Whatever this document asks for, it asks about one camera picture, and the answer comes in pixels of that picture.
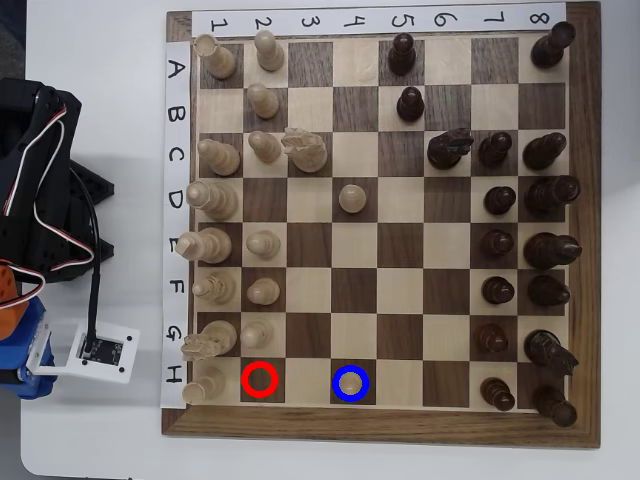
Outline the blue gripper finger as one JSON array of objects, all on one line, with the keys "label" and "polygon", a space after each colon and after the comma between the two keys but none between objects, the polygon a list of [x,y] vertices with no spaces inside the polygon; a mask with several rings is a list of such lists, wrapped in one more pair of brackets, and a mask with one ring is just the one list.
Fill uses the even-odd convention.
[{"label": "blue gripper finger", "polygon": [[20,399],[37,399],[49,395],[55,383],[54,375],[33,375],[26,368],[1,371],[1,387]]}]

